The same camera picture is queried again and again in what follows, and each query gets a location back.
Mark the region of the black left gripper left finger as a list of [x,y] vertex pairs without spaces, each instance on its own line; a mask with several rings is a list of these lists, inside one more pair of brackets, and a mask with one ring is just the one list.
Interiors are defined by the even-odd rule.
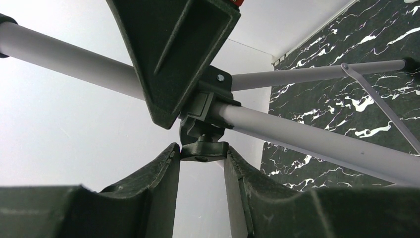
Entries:
[[173,236],[180,148],[94,192],[82,185],[0,189],[3,238],[170,238]]

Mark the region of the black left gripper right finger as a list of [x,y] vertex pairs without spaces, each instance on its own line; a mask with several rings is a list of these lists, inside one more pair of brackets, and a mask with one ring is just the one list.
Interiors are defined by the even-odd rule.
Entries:
[[230,147],[224,161],[234,238],[417,238],[420,191],[411,187],[292,190]]

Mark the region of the lilac music stand tripod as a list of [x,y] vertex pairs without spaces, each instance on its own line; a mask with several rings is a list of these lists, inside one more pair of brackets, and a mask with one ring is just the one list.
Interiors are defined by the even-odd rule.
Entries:
[[[22,27],[5,15],[0,17],[0,52],[130,97],[144,97],[133,67]],[[217,103],[210,109],[212,117],[234,131],[401,186],[420,184],[417,156],[245,107]]]

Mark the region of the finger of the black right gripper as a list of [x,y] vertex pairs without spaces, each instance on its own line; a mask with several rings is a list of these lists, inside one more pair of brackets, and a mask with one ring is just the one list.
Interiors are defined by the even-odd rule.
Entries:
[[109,0],[154,124],[170,129],[225,43],[232,0]]

